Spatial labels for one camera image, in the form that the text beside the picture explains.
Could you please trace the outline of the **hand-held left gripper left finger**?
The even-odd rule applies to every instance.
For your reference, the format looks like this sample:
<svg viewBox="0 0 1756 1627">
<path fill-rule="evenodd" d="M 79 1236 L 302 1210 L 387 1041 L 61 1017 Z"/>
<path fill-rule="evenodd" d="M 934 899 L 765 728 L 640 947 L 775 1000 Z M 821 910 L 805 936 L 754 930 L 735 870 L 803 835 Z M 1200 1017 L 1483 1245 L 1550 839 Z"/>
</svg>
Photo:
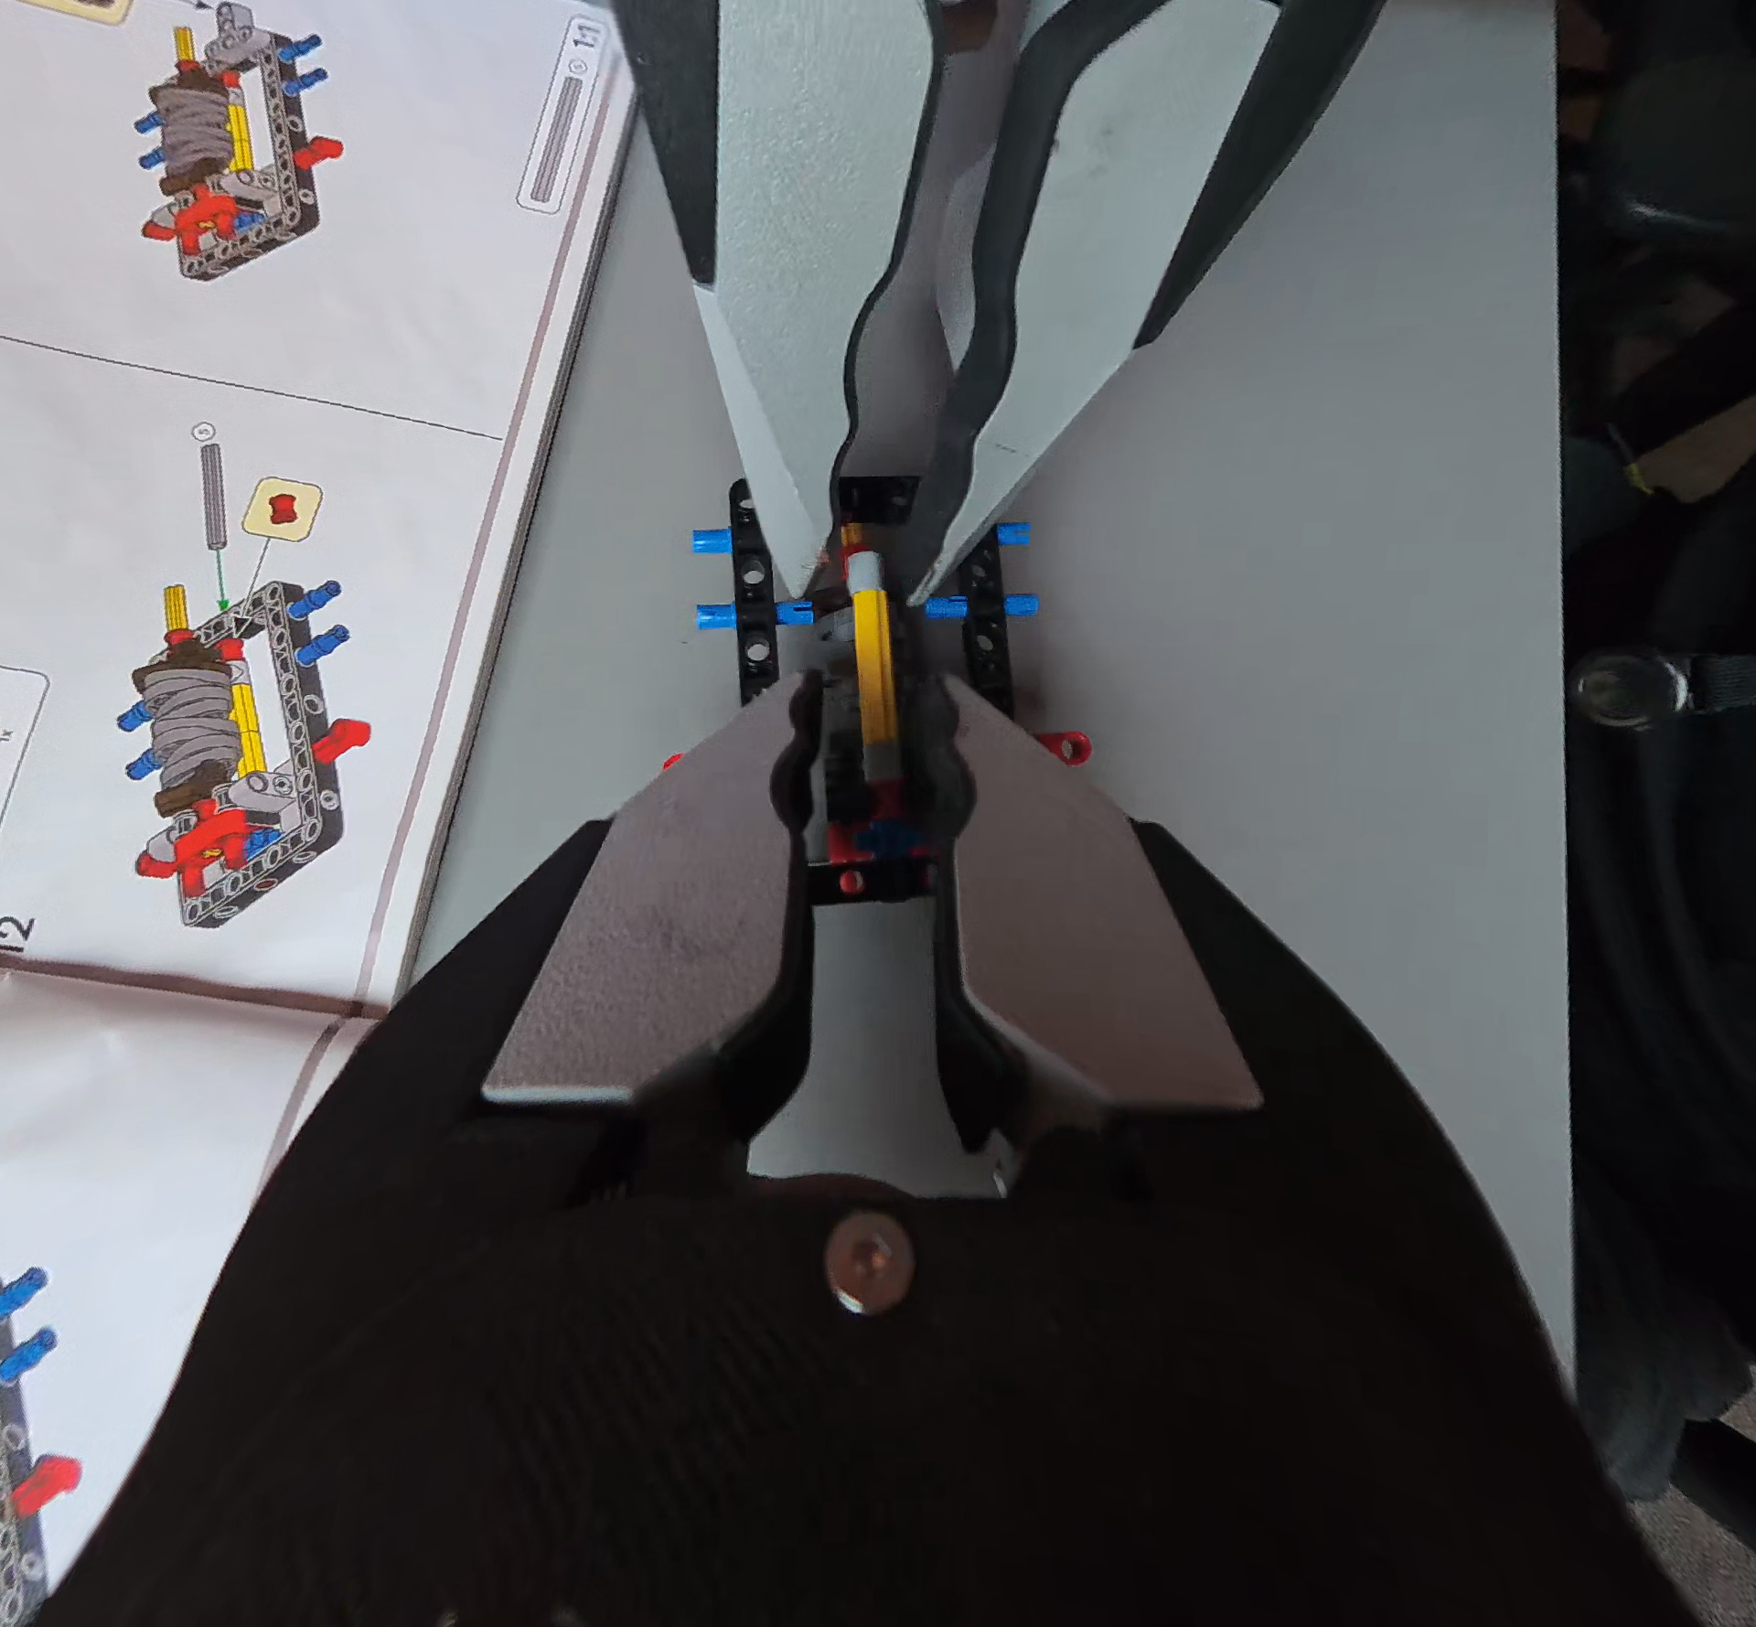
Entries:
<svg viewBox="0 0 1756 1627">
<path fill-rule="evenodd" d="M 484 1095 L 698 1120 L 737 1148 L 810 1056 L 805 831 L 823 677 L 745 705 L 612 820 Z"/>
</svg>

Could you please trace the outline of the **lego instruction booklet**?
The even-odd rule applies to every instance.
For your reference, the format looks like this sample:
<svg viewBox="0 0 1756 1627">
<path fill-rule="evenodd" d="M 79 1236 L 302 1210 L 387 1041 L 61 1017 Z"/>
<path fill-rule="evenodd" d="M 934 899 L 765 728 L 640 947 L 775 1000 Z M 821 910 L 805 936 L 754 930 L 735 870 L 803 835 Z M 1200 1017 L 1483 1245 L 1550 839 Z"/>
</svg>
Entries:
<svg viewBox="0 0 1756 1627">
<path fill-rule="evenodd" d="M 4 0 L 4 1624 L 396 1002 L 619 186 L 593 0 Z"/>
</svg>

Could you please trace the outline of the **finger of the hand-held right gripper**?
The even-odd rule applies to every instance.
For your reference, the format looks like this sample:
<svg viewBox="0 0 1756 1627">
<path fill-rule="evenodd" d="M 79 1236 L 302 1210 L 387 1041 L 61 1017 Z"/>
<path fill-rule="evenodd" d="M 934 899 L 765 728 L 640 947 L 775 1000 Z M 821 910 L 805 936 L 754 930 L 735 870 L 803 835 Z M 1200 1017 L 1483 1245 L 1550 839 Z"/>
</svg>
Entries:
<svg viewBox="0 0 1756 1627">
<path fill-rule="evenodd" d="M 857 359 L 934 128 L 939 0 L 718 0 L 715 280 L 696 289 L 776 586 L 836 529 Z"/>
<path fill-rule="evenodd" d="M 923 604 L 1125 366 L 1281 21 L 1277 0 L 1029 0 L 936 299 L 954 362 L 908 537 Z"/>
</svg>

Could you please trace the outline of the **person's black jacket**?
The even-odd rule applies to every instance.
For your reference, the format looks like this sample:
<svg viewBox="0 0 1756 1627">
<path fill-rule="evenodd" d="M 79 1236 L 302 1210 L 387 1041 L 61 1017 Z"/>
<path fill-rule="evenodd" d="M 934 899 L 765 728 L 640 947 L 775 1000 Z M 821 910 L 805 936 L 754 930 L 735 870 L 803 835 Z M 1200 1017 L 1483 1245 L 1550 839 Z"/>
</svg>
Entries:
<svg viewBox="0 0 1756 1627">
<path fill-rule="evenodd" d="M 1753 0 L 1586 0 L 1564 143 L 1564 664 L 1753 655 Z M 1635 1502 L 1753 1540 L 1753 709 L 1569 709 L 1579 1408 Z"/>
</svg>

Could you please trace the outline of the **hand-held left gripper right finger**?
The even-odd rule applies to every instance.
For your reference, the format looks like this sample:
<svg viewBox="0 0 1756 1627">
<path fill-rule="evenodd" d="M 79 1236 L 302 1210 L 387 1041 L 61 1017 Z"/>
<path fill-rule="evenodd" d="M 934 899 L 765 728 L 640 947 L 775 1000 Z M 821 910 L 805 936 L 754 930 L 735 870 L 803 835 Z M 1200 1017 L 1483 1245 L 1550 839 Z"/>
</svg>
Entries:
<svg viewBox="0 0 1756 1627">
<path fill-rule="evenodd" d="M 1249 1116 L 1264 1093 L 1123 809 L 932 679 L 936 1065 L 999 1197 L 1061 1137 Z"/>
</svg>

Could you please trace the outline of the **black frame lego assembly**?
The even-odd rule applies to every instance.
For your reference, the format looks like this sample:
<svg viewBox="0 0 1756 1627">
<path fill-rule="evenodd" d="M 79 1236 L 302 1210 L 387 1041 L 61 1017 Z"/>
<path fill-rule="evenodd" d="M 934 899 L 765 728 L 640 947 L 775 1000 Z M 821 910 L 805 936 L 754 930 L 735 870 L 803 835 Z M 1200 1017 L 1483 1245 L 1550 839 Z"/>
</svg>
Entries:
<svg viewBox="0 0 1756 1627">
<path fill-rule="evenodd" d="M 953 625 L 962 675 L 1005 717 L 1016 715 L 1011 627 L 1041 614 L 1035 593 L 1005 574 L 1007 552 L 1028 550 L 1028 522 L 999 522 L 954 571 L 951 589 L 923 606 L 887 591 L 885 554 L 910 526 L 919 481 L 906 475 L 838 482 L 840 531 L 801 599 L 780 591 L 778 567 L 746 481 L 730 490 L 724 526 L 694 529 L 698 557 L 726 561 L 730 602 L 698 604 L 698 632 L 735 636 L 743 705 L 771 690 L 795 638 L 803 666 L 823 677 L 820 771 L 823 801 L 808 835 L 806 870 L 816 908 L 904 902 L 934 893 L 936 852 L 906 765 L 911 715 L 911 629 Z"/>
</svg>

